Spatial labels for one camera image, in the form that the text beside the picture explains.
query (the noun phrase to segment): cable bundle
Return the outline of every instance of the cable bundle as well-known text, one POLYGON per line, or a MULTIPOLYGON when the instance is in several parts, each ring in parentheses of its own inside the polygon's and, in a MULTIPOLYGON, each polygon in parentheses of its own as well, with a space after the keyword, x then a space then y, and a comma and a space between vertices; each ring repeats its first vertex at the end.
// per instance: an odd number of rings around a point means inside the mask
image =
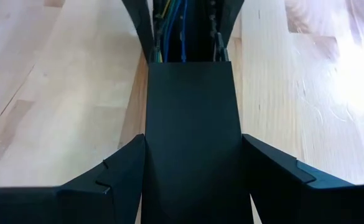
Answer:
POLYGON ((216 10, 216 1, 215 0, 209 0, 209 20, 211 23, 211 31, 210 36, 212 39, 212 49, 213 49, 213 61, 214 62, 227 62, 229 61, 227 48, 225 47, 223 43, 222 34, 217 31, 217 10, 216 10))
MULTIPOLYGON (((182 21, 182 32, 180 35, 182 41, 182 61, 186 62, 186 49, 185 49, 185 26, 186 26, 186 14, 187 14, 187 2, 188 0, 184 0, 184 12, 183 12, 183 21, 182 21)), ((169 54, 169 39, 172 32, 172 28, 175 22, 175 18, 178 15, 179 7, 182 4, 182 0, 168 0, 161 16, 158 18, 161 22, 159 26, 159 30, 157 31, 157 42, 156 42, 156 62, 168 62, 168 54, 169 54), (162 51, 164 53, 164 58, 162 58, 161 53, 161 35, 162 37, 162 51)))

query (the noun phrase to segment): light wood grain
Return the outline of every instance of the light wood grain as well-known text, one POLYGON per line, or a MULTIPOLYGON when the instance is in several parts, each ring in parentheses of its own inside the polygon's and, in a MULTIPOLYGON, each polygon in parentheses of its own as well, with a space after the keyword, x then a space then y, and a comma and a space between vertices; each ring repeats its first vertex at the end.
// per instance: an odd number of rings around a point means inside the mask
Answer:
POLYGON ((121 1, 66 1, 14 97, 32 104, 0 160, 0 185, 57 185, 117 150, 141 47, 121 1))
POLYGON ((299 33, 291 36, 301 77, 297 105, 303 159, 362 184, 364 0, 286 0, 286 11, 289 30, 299 33))
POLYGON ((248 0, 241 13, 242 130, 302 158, 294 87, 299 74, 293 67, 284 2, 248 0))
POLYGON ((241 13, 238 14, 231 32, 231 37, 241 38, 241 13))
POLYGON ((33 104, 34 102, 31 101, 17 100, 14 107, 9 112, 6 118, 7 122, 0 132, 0 160, 13 142, 21 120, 31 109, 33 104))
POLYGON ((134 77, 131 96, 126 109, 124 124, 118 148, 130 142, 137 134, 144 134, 146 129, 146 101, 148 67, 144 55, 140 55, 139 65, 134 77))
POLYGON ((0 0, 0 156, 20 116, 8 114, 9 102, 34 67, 59 12, 42 1, 0 0))
POLYGON ((63 7, 65 0, 44 0, 44 6, 63 7))
POLYGON ((233 67, 233 78, 234 85, 236 89, 236 98, 238 105, 238 114, 240 115, 240 123, 243 119, 243 82, 242 82, 242 69, 241 69, 241 38, 230 38, 229 44, 227 46, 229 53, 229 58, 231 60, 231 66, 233 67))

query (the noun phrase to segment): wooden board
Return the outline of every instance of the wooden board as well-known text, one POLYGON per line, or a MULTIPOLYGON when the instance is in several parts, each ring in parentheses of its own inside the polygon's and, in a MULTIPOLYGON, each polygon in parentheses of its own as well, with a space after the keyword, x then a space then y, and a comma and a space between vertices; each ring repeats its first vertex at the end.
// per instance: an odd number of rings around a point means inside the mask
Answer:
POLYGON ((126 145, 136 135, 145 132, 148 72, 147 62, 142 53, 136 69, 118 148, 126 145))
POLYGON ((7 119, 9 102, 34 67, 59 12, 41 0, 0 0, 0 134, 5 133, 0 141, 9 139, 17 122, 7 119))
POLYGON ((114 153, 140 53, 120 0, 67 0, 8 106, 0 186, 63 184, 114 153))

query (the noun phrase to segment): wire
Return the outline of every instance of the wire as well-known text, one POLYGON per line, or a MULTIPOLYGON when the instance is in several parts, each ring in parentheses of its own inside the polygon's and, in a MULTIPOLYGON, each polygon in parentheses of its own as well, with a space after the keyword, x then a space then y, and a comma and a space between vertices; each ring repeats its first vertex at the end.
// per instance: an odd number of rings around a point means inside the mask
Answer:
POLYGON ((169 7, 170 0, 167 1, 167 4, 165 5, 164 12, 162 12, 161 18, 164 18, 165 13, 167 12, 167 9, 169 7))
POLYGON ((184 0, 183 29, 182 29, 182 61, 186 62, 186 13, 187 0, 184 0))
POLYGON ((165 59, 164 59, 165 62, 168 61, 168 46, 169 46, 170 32, 172 31, 172 26, 174 25, 177 10, 179 9, 179 6, 180 6, 180 2, 181 2, 181 0, 177 0, 176 9, 173 12, 174 14, 172 16, 172 20, 170 21, 169 28, 168 28, 168 31, 167 31, 167 37, 166 37, 166 43, 165 43, 165 46, 166 46, 166 48, 165 48, 165 59))
POLYGON ((167 40, 167 31, 168 31, 168 27, 169 27, 169 21, 170 21, 170 17, 171 17, 171 15, 172 15, 172 13, 173 13, 173 11, 174 11, 174 8, 175 8, 175 2, 176 2, 176 1, 177 1, 177 0, 171 0, 171 4, 170 4, 170 6, 169 6, 169 10, 168 10, 168 15, 167 15, 167 18, 166 18, 166 20, 165 20, 165 22, 164 22, 164 25, 163 25, 163 27, 162 27, 162 33, 164 34, 164 36, 163 36, 164 40, 162 41, 162 42, 163 42, 163 46, 162 46, 162 48, 163 48, 164 53, 165 53, 166 48, 167 48, 166 40, 167 40))

